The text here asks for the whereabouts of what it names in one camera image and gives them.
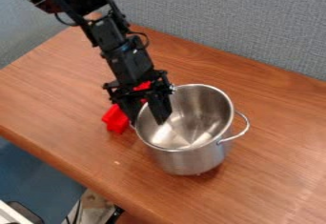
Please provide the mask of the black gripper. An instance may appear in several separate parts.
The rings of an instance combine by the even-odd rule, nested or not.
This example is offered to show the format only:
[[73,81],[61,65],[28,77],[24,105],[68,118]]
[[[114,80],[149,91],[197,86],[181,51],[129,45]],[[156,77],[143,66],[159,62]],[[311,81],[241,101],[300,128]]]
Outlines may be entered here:
[[108,91],[112,102],[118,104],[131,125],[135,125],[147,100],[155,122],[161,125],[172,113],[172,85],[167,72],[153,67],[143,40],[131,35],[114,49],[102,50],[101,55],[116,77],[102,89]]

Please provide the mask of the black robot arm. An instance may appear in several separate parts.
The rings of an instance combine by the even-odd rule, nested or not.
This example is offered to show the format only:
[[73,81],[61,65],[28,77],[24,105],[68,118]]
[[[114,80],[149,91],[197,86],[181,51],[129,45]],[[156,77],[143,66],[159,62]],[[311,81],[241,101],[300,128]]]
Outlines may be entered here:
[[137,119],[143,106],[149,107],[157,124],[172,113],[169,95],[172,84],[167,73],[157,70],[147,51],[147,36],[129,29],[114,0],[28,0],[44,12],[70,18],[68,25],[84,32],[92,45],[100,48],[116,80],[102,85],[109,99],[131,121]]

